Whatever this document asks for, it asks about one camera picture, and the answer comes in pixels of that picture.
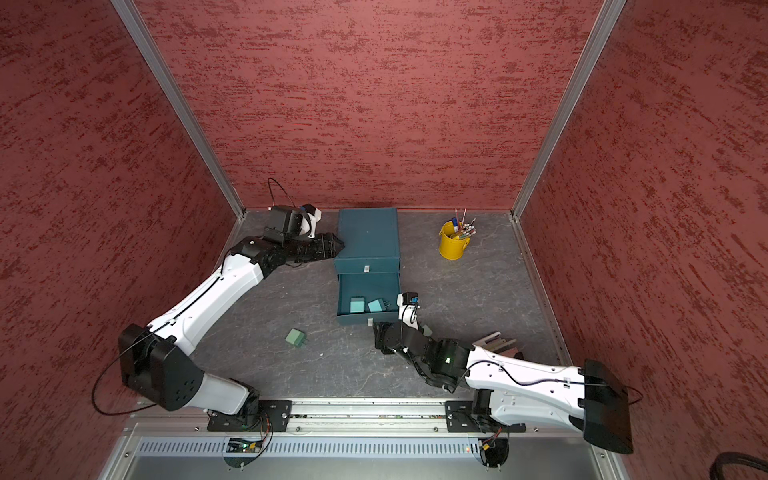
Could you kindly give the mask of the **pens in cup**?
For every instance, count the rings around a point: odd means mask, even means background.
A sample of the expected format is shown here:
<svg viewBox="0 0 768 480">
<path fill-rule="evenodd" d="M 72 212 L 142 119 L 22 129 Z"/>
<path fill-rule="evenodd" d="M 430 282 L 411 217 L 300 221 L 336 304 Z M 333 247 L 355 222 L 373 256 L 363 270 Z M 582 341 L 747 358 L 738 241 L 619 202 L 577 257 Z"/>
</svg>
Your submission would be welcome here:
<svg viewBox="0 0 768 480">
<path fill-rule="evenodd" d="M 457 240 L 464 240 L 470 238 L 475 232 L 474 220 L 466 221 L 467 210 L 459 211 L 455 210 L 455 215 L 451 219 L 451 225 L 453 232 L 450 234 L 450 238 Z"/>
</svg>

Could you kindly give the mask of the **right aluminium corner post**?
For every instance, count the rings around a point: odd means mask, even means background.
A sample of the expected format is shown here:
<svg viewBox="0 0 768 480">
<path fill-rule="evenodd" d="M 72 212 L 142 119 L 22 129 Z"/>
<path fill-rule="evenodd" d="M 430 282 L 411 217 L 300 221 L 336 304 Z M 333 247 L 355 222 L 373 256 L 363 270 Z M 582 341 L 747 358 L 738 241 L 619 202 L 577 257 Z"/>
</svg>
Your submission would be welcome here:
<svg viewBox="0 0 768 480">
<path fill-rule="evenodd" d="M 565 131 L 625 5 L 625 0 L 605 0 L 602 3 L 541 147 L 511 209 L 510 215 L 513 221 L 519 222 L 522 219 L 525 208 Z"/>
</svg>

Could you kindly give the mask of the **aluminium corner post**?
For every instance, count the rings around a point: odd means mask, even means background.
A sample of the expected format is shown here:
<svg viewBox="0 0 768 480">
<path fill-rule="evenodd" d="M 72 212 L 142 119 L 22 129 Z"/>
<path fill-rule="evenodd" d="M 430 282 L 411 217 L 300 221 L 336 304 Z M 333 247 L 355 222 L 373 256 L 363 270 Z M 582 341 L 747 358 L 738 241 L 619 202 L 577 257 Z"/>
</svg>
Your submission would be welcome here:
<svg viewBox="0 0 768 480">
<path fill-rule="evenodd" d="M 605 0 L 602 3 L 541 147 L 511 209 L 510 215 L 513 221 L 519 222 L 522 219 L 525 208 L 565 131 L 625 5 L 625 0 Z"/>
<path fill-rule="evenodd" d="M 129 0 L 112 0 L 111 4 L 165 94 L 220 192 L 234 212 L 235 217 L 238 221 L 242 221 L 247 214 L 247 209 L 229 180 L 203 128 L 199 124 L 167 62 L 152 38 L 136 3 Z"/>
</svg>

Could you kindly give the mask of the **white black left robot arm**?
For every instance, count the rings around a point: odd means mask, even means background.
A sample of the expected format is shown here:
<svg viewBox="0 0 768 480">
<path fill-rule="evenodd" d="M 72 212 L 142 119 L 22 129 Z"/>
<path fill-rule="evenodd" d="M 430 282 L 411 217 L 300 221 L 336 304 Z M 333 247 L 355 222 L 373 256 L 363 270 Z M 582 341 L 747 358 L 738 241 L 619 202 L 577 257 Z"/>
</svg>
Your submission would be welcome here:
<svg viewBox="0 0 768 480">
<path fill-rule="evenodd" d="M 190 358 L 199 342 L 243 295 L 278 268 L 335 258 L 344 243 L 333 233 L 282 243 L 246 237 L 192 293 L 147 326 L 131 324 L 118 338 L 124 386 L 167 410 L 195 407 L 253 416 L 254 388 L 208 374 Z"/>
</svg>

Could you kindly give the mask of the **dark green plug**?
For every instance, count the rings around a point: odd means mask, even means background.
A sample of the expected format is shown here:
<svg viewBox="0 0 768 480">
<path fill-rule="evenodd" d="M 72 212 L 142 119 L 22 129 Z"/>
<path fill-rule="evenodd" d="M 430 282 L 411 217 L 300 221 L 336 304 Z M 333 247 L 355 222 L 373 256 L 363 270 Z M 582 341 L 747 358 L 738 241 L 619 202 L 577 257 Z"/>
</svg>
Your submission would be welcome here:
<svg viewBox="0 0 768 480">
<path fill-rule="evenodd" d="M 285 341 L 295 348 L 301 348 L 307 341 L 307 334 L 301 330 L 292 328 L 286 335 Z"/>
</svg>

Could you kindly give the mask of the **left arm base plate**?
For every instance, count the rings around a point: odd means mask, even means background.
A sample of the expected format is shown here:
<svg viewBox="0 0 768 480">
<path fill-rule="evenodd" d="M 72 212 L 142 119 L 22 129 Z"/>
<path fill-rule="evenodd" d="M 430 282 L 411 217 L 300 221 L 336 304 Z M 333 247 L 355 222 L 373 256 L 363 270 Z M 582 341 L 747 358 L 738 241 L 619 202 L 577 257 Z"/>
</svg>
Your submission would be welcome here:
<svg viewBox="0 0 768 480">
<path fill-rule="evenodd" d="M 258 400 L 246 403 L 236 414 L 208 412 L 209 432 L 270 432 L 287 430 L 292 413 L 290 400 Z"/>
</svg>

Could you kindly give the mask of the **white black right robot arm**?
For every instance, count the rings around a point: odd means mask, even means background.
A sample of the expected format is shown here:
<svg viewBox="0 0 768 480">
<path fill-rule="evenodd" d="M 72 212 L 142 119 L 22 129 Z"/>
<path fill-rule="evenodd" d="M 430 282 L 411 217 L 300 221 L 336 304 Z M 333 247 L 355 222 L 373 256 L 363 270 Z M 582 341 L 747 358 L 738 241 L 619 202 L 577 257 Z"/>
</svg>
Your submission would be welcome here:
<svg viewBox="0 0 768 480">
<path fill-rule="evenodd" d="M 454 339 L 434 339 L 403 323 L 373 326 L 375 348 L 410 363 L 430 386 L 474 391 L 470 417 L 485 431 L 543 423 L 580 431 L 610 452 L 634 452 L 629 388 L 603 363 L 553 366 L 506 357 Z"/>
</svg>

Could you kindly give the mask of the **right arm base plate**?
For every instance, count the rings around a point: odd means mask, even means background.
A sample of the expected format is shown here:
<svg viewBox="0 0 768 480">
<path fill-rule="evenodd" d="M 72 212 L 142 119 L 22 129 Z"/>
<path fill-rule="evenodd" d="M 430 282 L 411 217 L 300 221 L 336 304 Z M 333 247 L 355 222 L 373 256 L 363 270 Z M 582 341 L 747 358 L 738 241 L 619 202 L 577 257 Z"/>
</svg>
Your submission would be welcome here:
<svg viewBox="0 0 768 480">
<path fill-rule="evenodd" d="M 503 425 L 489 416 L 473 411 L 468 400 L 449 400 L 444 403 L 446 426 L 449 433 L 525 433 L 524 423 Z"/>
</svg>

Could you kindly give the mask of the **left aluminium corner post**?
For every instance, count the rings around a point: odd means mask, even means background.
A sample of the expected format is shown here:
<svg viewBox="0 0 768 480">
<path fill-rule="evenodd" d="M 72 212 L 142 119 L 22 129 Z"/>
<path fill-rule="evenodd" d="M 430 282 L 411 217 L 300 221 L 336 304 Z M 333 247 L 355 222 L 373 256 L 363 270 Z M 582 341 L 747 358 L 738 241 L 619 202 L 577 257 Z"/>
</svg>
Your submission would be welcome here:
<svg viewBox="0 0 768 480">
<path fill-rule="evenodd" d="M 238 221 L 242 221 L 247 214 L 247 209 L 229 180 L 203 128 L 199 124 L 167 62 L 152 38 L 136 3 L 129 0 L 112 0 L 111 4 L 165 94 L 220 192 L 234 212 L 235 217 Z"/>
</svg>

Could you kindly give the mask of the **dark teal drawer cabinet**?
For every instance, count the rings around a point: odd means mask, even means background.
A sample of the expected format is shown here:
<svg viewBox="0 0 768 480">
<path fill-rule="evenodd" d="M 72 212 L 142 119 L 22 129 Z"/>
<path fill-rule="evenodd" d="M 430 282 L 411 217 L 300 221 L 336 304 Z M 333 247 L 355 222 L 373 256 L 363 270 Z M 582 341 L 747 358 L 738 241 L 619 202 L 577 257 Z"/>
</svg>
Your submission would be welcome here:
<svg viewBox="0 0 768 480">
<path fill-rule="evenodd" d="M 399 257 L 401 267 L 398 217 L 394 208 L 341 210 L 338 237 L 345 246 L 337 257 Z"/>
</svg>

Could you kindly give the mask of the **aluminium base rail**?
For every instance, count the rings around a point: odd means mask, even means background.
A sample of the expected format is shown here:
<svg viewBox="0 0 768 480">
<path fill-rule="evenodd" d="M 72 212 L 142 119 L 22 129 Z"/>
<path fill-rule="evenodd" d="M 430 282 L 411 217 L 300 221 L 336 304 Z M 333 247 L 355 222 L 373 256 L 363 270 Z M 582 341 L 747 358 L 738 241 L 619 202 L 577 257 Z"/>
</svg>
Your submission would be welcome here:
<svg viewBox="0 0 768 480">
<path fill-rule="evenodd" d="M 530 424 L 477 432 L 458 407 L 429 398 L 294 399 L 253 447 L 210 432 L 205 413 L 133 415 L 105 479 L 624 479 L 620 457 L 576 431 Z"/>
</svg>

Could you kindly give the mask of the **cyan blue plug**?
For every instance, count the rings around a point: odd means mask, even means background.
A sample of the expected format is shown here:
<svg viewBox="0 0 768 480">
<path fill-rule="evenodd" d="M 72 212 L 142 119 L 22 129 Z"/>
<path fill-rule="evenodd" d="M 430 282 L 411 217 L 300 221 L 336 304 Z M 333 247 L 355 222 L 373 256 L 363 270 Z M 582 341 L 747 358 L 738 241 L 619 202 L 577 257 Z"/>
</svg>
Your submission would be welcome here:
<svg viewBox="0 0 768 480">
<path fill-rule="evenodd" d="M 385 312 L 388 309 L 388 303 L 382 298 L 371 300 L 367 306 L 372 313 Z"/>
</svg>

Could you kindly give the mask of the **teal green plug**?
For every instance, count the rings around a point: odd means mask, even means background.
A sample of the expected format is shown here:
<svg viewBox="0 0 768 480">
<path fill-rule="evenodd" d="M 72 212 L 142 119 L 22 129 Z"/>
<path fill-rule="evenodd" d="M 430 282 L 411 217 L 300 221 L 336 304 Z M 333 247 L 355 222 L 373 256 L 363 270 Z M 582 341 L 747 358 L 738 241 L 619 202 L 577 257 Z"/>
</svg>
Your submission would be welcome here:
<svg viewBox="0 0 768 480">
<path fill-rule="evenodd" d="M 364 297 L 351 297 L 349 301 L 349 312 L 351 314 L 364 313 L 366 311 L 366 300 Z"/>
</svg>

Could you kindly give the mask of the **yellow pen cup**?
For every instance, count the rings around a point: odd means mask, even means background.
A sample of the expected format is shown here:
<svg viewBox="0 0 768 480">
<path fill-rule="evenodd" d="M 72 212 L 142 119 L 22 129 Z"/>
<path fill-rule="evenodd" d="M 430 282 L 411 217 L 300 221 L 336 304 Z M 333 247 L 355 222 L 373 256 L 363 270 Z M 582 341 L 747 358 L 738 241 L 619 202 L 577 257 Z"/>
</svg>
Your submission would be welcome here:
<svg viewBox="0 0 768 480">
<path fill-rule="evenodd" d="M 461 259 L 470 244 L 470 238 L 461 238 L 459 232 L 454 231 L 453 222 L 443 224 L 440 229 L 439 253 L 446 260 Z"/>
</svg>

